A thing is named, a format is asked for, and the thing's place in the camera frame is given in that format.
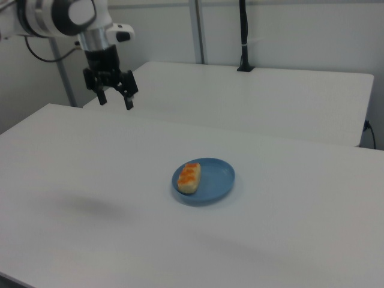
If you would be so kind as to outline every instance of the white table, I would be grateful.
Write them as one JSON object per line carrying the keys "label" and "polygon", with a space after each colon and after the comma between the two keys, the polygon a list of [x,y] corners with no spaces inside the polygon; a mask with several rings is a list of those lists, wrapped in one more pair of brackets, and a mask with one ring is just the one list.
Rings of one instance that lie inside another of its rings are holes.
{"label": "white table", "polygon": [[[235,186],[183,205],[170,179],[199,157]],[[0,163],[0,271],[34,287],[384,283],[381,151],[49,105],[0,135]]]}
{"label": "white table", "polygon": [[177,123],[269,136],[358,146],[373,76],[257,68],[149,62],[134,76],[134,109],[106,92],[85,109],[144,116]]}

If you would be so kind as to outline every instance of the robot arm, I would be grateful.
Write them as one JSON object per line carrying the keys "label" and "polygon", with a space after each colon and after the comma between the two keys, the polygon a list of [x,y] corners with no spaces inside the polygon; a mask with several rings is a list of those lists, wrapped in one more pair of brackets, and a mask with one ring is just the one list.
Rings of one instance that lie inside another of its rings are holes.
{"label": "robot arm", "polygon": [[89,67],[86,86],[101,105],[104,87],[119,91],[127,109],[138,91],[131,71],[121,72],[116,45],[134,38],[130,25],[115,24],[107,0],[0,0],[0,41],[12,35],[69,37],[77,35]]}

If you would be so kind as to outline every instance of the black cable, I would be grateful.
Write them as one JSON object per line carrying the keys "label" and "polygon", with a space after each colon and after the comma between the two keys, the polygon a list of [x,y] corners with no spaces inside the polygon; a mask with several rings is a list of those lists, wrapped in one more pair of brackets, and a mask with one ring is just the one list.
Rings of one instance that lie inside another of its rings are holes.
{"label": "black cable", "polygon": [[63,59],[65,59],[66,57],[70,56],[73,52],[75,52],[77,50],[77,48],[73,48],[72,50],[70,50],[68,53],[66,53],[64,56],[58,58],[58,59],[53,59],[53,60],[46,60],[46,59],[43,59],[39,56],[37,56],[35,54],[35,52],[33,52],[33,50],[31,49],[30,45],[29,45],[29,42],[28,42],[28,37],[27,36],[24,36],[24,39],[25,39],[25,44],[26,44],[26,47],[28,48],[28,50],[30,51],[30,53],[32,55],[34,55],[37,59],[39,59],[40,61],[43,61],[43,62],[46,62],[46,63],[55,63],[55,62],[59,62]]}
{"label": "black cable", "polygon": [[369,129],[371,130],[372,133],[372,138],[373,138],[373,148],[376,150],[376,139],[374,138],[374,133],[371,124],[368,124]]}
{"label": "black cable", "polygon": [[7,5],[3,6],[2,8],[0,8],[0,13],[3,12],[5,9],[7,9],[9,6],[11,6],[12,4],[15,4],[16,2],[11,2],[11,3],[8,3]]}
{"label": "black cable", "polygon": [[372,129],[372,126],[371,126],[371,123],[369,122],[369,120],[365,120],[364,127],[363,127],[362,131],[364,132],[367,129],[371,130],[372,138],[373,138],[373,148],[376,150],[376,138],[374,137],[373,129]]}

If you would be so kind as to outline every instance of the bread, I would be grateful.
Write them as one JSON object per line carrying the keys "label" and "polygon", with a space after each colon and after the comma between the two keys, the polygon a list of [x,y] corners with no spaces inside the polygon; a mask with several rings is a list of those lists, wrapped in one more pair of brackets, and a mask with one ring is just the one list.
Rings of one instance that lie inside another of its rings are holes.
{"label": "bread", "polygon": [[184,194],[193,194],[196,192],[202,175],[199,163],[187,163],[182,169],[179,179],[179,191]]}

